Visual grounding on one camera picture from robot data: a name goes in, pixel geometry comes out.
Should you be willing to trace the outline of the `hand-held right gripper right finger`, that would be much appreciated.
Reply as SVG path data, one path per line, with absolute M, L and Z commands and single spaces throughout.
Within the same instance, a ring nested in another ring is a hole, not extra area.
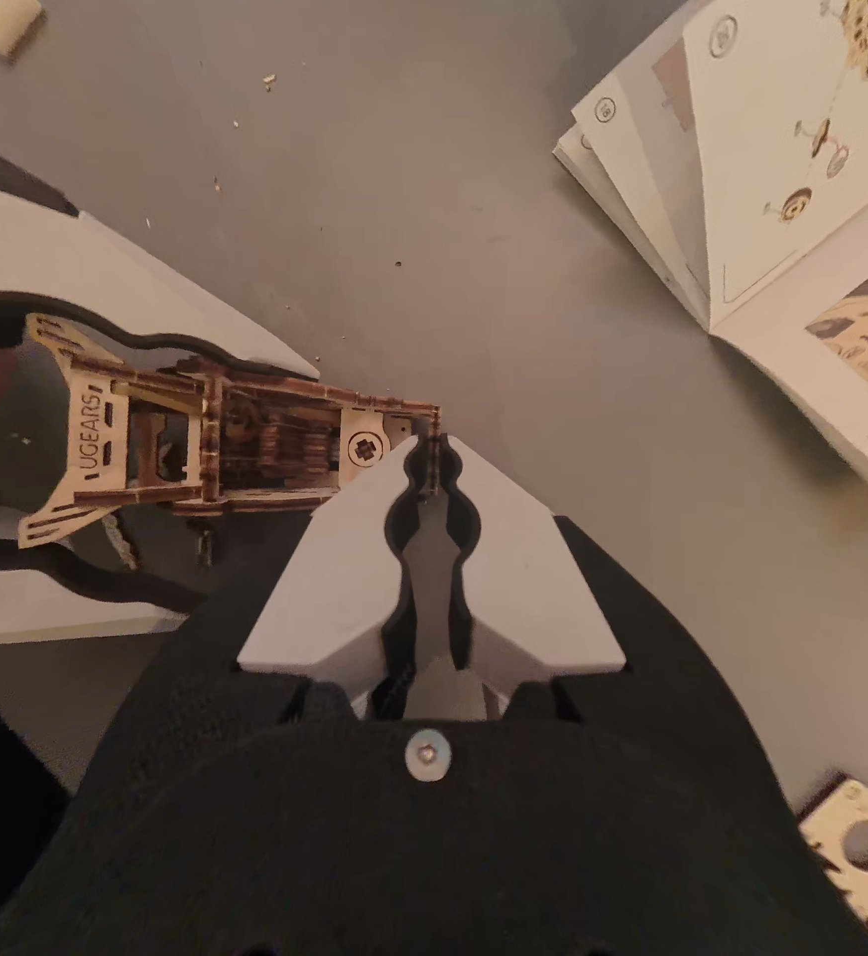
M 440 439 L 449 647 L 497 718 L 525 684 L 621 671 L 627 658 L 554 513 L 454 436 Z

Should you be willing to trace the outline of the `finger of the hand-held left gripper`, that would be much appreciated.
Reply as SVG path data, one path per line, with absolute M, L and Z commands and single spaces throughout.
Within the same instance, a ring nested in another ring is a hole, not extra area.
M 133 349 L 186 350 L 245 372 L 320 379 L 271 331 L 90 214 L 1 191 L 0 307 L 67 317 Z
M 176 630 L 204 595 L 93 565 L 66 544 L 21 549 L 21 512 L 0 506 L 0 645 Z

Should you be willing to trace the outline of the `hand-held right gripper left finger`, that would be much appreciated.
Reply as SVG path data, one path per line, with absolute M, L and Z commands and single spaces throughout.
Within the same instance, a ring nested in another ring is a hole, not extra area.
M 429 441 L 411 437 L 312 515 L 248 640 L 241 670 L 333 684 L 356 713 L 403 716 L 416 678 L 404 557 L 419 529 Z

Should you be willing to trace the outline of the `ornamented wooden bumper strip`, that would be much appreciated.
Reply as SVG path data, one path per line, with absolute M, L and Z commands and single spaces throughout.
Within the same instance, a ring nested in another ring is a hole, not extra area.
M 424 492 L 436 496 L 440 492 L 440 450 L 441 450 L 441 409 L 439 405 L 426 405 L 418 423 L 424 425 L 421 434 L 422 450 L 425 455 L 427 476 Z

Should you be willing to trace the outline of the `wooden model car chassis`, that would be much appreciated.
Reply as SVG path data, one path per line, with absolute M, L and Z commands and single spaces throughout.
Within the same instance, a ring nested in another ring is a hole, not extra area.
M 313 511 L 408 439 L 440 437 L 437 404 L 201 357 L 144 371 L 61 317 L 31 314 L 25 330 L 54 358 L 69 407 L 64 473 L 20 520 L 21 550 L 135 505 L 188 519 Z

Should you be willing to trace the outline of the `small beige block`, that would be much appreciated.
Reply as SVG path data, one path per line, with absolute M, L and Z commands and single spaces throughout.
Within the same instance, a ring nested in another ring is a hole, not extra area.
M 40 1 L 0 1 L 0 58 L 14 57 L 44 13 Z

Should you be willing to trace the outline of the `white instruction booklet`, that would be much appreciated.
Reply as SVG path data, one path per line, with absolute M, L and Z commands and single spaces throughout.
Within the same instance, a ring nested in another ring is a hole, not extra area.
M 868 483 L 868 2 L 679 2 L 554 154 Z

